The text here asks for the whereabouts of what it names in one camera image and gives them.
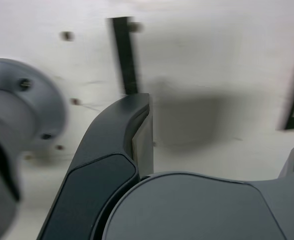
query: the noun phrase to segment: curved plastic edge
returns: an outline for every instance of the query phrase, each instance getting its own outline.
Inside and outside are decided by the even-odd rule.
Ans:
[[[78,237],[71,235],[62,238],[74,239],[76,237],[81,240],[84,238],[88,239],[91,236],[91,239],[101,239],[105,223],[118,200],[126,191],[140,181],[138,167],[132,160],[131,144],[134,135],[149,114],[149,104],[150,97],[147,93],[129,95],[107,107],[93,120],[79,144],[39,233],[38,240],[57,239],[56,234],[46,234],[47,226],[53,221],[53,214],[55,214],[55,209],[60,204],[62,193],[67,189],[69,177],[86,166],[103,162],[110,156],[122,156],[128,161],[128,164],[134,167],[133,176],[129,177],[128,181],[123,182],[121,186],[112,189],[113,194],[108,197],[108,200],[105,201],[103,207],[99,210],[98,218],[94,222],[90,222],[92,228],[88,236]],[[94,189],[92,191],[97,195],[99,194],[99,191]]]
[[[275,221],[279,231],[281,232],[282,236],[284,237],[284,239],[287,239],[284,232],[283,232],[283,230],[282,230],[282,228],[280,227],[277,219],[275,218],[270,206],[268,205],[268,202],[264,198],[264,195],[261,193],[261,191],[257,187],[252,185],[250,182],[211,177],[211,176],[206,176],[206,175],[202,175],[202,174],[199,174],[199,173],[188,172],[188,171],[168,171],[168,172],[158,172],[158,173],[150,174],[150,175],[148,175],[147,178],[145,178],[140,183],[138,183],[134,187],[132,187],[128,192],[126,192],[126,194],[124,194],[121,197],[121,199],[118,201],[118,203],[115,205],[115,207],[111,211],[111,213],[109,215],[109,218],[108,218],[108,220],[106,222],[105,229],[103,231],[101,239],[102,240],[106,239],[106,235],[107,235],[107,231],[108,231],[110,222],[111,222],[115,212],[117,211],[118,207],[122,204],[122,202],[125,200],[125,198],[127,198],[127,196],[129,196],[135,189],[139,188],[141,185],[143,185],[143,184],[145,184],[145,183],[147,183],[149,181],[152,181],[152,180],[157,179],[157,178],[162,178],[162,177],[165,177],[165,176],[170,176],[170,175],[192,175],[192,176],[197,176],[197,177],[200,177],[200,178],[210,179],[210,180],[213,180],[213,181],[219,181],[219,182],[225,182],[225,183],[234,183],[234,184],[243,184],[243,185],[248,185],[248,186],[252,187],[256,191],[258,191],[258,193],[262,197],[264,203],[266,204],[266,207],[268,208],[270,215],[272,216],[272,218]]]

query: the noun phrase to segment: white wall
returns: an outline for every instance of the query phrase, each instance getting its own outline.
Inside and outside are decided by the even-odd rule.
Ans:
[[[119,16],[143,25],[134,37],[156,172],[273,179],[294,147],[294,131],[277,130],[294,76],[294,0],[0,0],[0,58],[43,70],[69,110],[64,150],[22,162],[25,201],[8,240],[36,238],[87,127],[122,96],[106,21]]]

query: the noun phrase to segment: dark gray curved arm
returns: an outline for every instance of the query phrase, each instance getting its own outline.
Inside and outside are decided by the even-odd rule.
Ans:
[[[39,240],[101,239],[109,213],[140,181],[132,139],[149,114],[148,94],[106,108],[89,126],[38,236]]]

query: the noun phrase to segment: screw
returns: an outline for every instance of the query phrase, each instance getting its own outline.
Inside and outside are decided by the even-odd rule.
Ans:
[[[19,81],[19,87],[22,91],[28,90],[32,86],[32,82],[27,78],[22,78]]]
[[[140,22],[132,21],[128,23],[128,30],[131,33],[140,33],[143,31],[143,25]]]
[[[51,138],[52,138],[52,135],[48,133],[44,133],[43,135],[41,135],[41,139],[44,139],[44,140],[48,140]]]

